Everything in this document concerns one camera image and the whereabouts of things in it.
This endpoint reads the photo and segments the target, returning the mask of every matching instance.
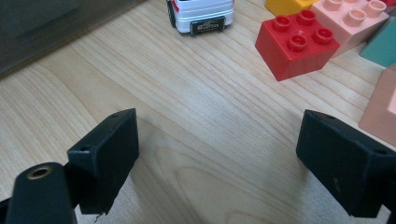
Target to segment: lego brick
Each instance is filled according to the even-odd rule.
[[[265,7],[274,15],[291,15],[311,8],[318,0],[267,0]]]
[[[278,81],[321,69],[338,47],[332,31],[310,10],[264,21],[256,41]]]
[[[389,67],[396,63],[396,17],[390,17],[361,50],[361,57]]]
[[[336,57],[367,41],[389,17],[387,6],[377,0],[320,0],[312,5],[318,21],[334,32],[340,48]]]
[[[381,1],[383,1],[387,5],[387,7],[396,5],[396,0],[381,0]]]
[[[396,64],[381,74],[359,127],[396,146]]]

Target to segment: table surface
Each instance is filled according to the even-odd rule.
[[[359,129],[384,68],[359,46],[277,82],[254,47],[273,17],[238,0],[230,27],[192,37],[171,27],[165,0],[136,1],[0,79],[0,200],[20,172],[65,164],[101,120],[134,107],[141,155],[97,223],[385,223],[384,207],[349,217],[295,153],[306,109]]]

